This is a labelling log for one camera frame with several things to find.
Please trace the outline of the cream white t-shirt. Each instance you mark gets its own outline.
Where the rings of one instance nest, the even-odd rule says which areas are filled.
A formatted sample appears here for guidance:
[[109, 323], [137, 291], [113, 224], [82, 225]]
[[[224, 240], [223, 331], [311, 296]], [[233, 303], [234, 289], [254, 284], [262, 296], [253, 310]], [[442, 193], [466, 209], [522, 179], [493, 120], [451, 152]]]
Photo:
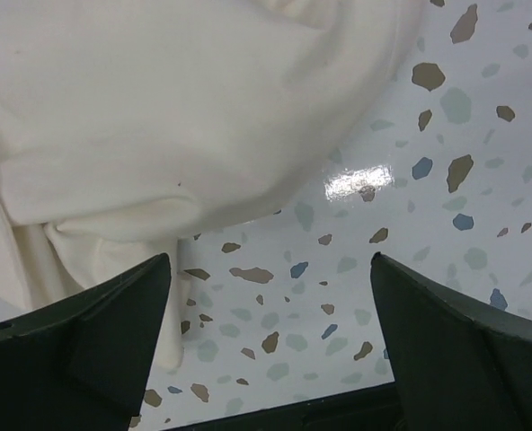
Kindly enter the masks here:
[[421, 1], [0, 1], [0, 298], [31, 311], [282, 209]]

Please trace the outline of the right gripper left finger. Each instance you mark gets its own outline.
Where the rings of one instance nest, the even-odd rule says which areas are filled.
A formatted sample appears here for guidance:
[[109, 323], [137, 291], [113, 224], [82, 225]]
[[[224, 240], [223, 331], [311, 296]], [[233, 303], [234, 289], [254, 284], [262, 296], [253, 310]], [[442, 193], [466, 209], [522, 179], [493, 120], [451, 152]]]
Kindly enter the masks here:
[[167, 254], [0, 321], [0, 430], [126, 430], [170, 292]]

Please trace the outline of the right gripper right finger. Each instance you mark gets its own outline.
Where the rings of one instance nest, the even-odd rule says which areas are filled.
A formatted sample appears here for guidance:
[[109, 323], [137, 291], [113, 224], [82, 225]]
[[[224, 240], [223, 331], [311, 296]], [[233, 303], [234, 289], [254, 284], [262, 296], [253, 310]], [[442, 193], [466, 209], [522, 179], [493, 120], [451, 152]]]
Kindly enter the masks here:
[[370, 282], [411, 430], [532, 430], [532, 321], [377, 253]]

